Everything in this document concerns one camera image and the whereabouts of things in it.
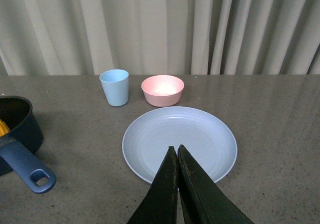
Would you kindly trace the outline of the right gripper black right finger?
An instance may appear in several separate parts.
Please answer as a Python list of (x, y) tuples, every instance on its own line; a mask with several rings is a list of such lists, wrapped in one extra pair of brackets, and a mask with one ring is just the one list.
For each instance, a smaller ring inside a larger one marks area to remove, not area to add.
[(180, 145), (178, 187), (185, 223), (252, 223)]

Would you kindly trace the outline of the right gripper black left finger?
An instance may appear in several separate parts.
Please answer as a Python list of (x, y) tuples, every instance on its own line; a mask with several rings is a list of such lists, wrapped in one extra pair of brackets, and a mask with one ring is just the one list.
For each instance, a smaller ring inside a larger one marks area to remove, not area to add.
[(170, 146), (156, 176), (128, 223), (176, 223), (179, 164)]

